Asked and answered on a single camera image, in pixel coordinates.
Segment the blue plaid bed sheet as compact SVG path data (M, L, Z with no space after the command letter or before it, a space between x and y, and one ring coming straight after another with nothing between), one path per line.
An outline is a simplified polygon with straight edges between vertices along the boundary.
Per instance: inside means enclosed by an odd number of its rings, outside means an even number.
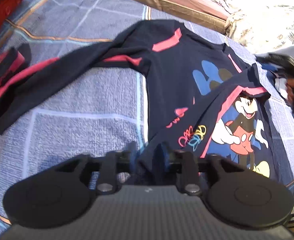
M140 20L170 15L133 0L23 0L2 25L0 51L28 43L31 63L113 39ZM15 182L82 152L103 155L148 140L145 78L131 69L94 69L24 114L0 135L2 207Z

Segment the grey white clothes pile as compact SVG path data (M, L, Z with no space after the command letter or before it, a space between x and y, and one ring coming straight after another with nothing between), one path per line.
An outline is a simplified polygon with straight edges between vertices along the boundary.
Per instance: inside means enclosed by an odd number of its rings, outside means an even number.
M270 53L275 53L275 54L281 54L281 55L286 55L286 56L291 56L294 58L294 44L288 48L285 49L281 49L278 51L274 51L274 52L270 52ZM274 78L274 86L275 89L279 92L279 94L284 98L284 99L288 99L289 98L289 93L286 87L287 81L289 79L285 79L285 78L279 78L278 75L274 75L274 73L272 73L273 78Z

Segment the navy pink Mickey shirt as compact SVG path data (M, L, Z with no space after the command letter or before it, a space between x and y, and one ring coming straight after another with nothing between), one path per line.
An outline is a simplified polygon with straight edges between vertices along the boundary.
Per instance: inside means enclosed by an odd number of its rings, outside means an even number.
M20 116L94 68L130 68L146 78L148 140L197 157L219 154L280 180L256 64L175 20L140 21L101 42L30 65L29 46L0 55L0 134Z

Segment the floral beige blanket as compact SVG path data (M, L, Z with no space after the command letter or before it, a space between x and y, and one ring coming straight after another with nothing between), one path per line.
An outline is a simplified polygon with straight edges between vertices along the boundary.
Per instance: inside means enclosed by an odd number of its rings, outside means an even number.
M262 54L294 44L294 5L212 1L229 13L225 23L226 36L250 52Z

